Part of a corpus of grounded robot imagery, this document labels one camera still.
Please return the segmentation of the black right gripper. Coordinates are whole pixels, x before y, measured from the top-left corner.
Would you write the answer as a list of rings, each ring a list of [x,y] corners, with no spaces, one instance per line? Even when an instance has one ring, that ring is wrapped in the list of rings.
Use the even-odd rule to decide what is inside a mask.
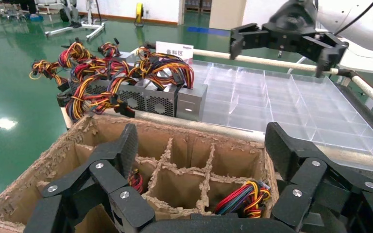
[[[337,65],[348,45],[329,32],[316,32],[317,7],[313,0],[288,0],[263,30],[250,23],[230,30],[230,60],[242,50],[269,48],[298,53],[316,63],[315,76]]]

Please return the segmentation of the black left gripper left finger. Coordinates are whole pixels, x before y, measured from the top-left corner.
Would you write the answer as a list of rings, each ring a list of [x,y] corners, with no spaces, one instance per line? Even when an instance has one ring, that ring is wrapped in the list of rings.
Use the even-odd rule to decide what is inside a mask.
[[[138,151],[135,124],[117,140],[96,146],[89,159],[42,191],[41,231],[73,233],[87,213],[103,205],[120,233],[139,233],[155,221],[154,209],[128,183]]]

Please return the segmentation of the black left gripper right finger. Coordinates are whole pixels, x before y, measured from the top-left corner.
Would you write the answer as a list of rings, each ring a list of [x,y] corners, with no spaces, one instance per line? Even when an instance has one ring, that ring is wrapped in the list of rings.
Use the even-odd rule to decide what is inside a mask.
[[[277,122],[267,124],[265,149],[286,185],[273,219],[300,232],[318,204],[347,232],[373,232],[373,179],[333,162],[313,142],[289,136]]]

